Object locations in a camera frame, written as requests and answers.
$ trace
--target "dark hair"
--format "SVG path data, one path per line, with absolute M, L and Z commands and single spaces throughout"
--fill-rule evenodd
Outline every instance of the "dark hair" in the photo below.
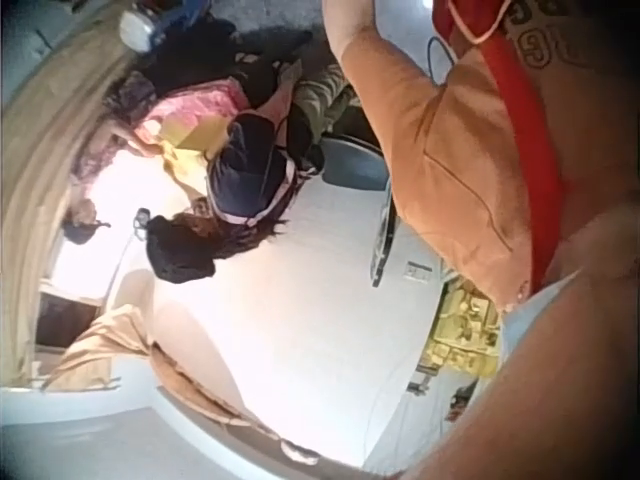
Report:
M 65 215 L 61 225 L 64 238 L 76 245 L 84 245 L 87 243 L 101 227 L 111 227 L 111 225 L 104 222 L 75 224 L 70 212 Z
M 280 217 L 299 188 L 299 183 L 294 184 L 271 214 L 253 227 L 207 218 L 203 221 L 215 224 L 213 232 L 201 236 L 175 217 L 152 218 L 147 225 L 147 256 L 153 271 L 161 280 L 175 284 L 212 277 L 216 272 L 214 260 L 248 252 L 278 235 L 277 227 L 285 223 Z
M 268 238 L 278 235 L 278 226 L 286 223 L 281 217 L 300 190 L 300 186 L 301 184 L 296 182 L 273 211 L 253 227 L 233 225 L 217 218 L 220 235 L 213 251 L 213 258 L 224 260 L 248 252 L 258 248 Z
M 181 284 L 212 277 L 212 243 L 186 225 L 162 216 L 147 224 L 147 256 L 160 280 Z

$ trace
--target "woman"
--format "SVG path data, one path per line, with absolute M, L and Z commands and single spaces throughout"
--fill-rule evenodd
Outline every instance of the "woman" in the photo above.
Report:
M 295 90 L 294 79 L 284 80 L 269 101 L 234 119 L 228 143 L 208 163 L 206 198 L 172 220 L 149 222 L 147 254 L 158 278 L 179 284 L 213 276 L 215 259 L 249 251 L 275 236 L 304 178 L 321 170 L 317 142 L 353 92 L 337 65 L 299 82 Z
M 84 244 L 97 229 L 108 226 L 97 220 L 96 207 L 89 198 L 96 179 L 122 149 L 145 157 L 163 154 L 161 146 L 148 137 L 142 139 L 136 127 L 158 98 L 218 78 L 228 69 L 238 52 L 234 31 L 228 22 L 203 19 L 186 32 L 170 36 L 111 85 L 104 100 L 108 113 L 98 120 L 72 168 L 72 200 L 62 224 L 69 241 Z

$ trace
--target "wall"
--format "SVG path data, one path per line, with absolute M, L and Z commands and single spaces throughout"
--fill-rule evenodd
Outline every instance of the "wall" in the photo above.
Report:
M 400 402 L 437 307 L 438 258 L 402 227 L 369 265 L 383 193 L 305 186 L 285 232 L 217 262 L 212 279 L 153 287 L 153 337 L 216 395 L 280 435 L 362 466 Z M 408 261 L 433 267 L 405 278 Z
M 238 480 L 146 408 L 73 422 L 2 428 L 17 480 Z

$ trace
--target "hand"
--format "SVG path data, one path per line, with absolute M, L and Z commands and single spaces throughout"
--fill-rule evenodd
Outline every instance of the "hand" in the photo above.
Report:
M 140 143 L 136 145 L 136 148 L 140 150 L 145 157 L 158 157 L 164 154 L 162 145 L 158 143 Z
M 358 33 L 375 28 L 373 0 L 322 0 L 322 13 L 329 45 L 338 62 Z

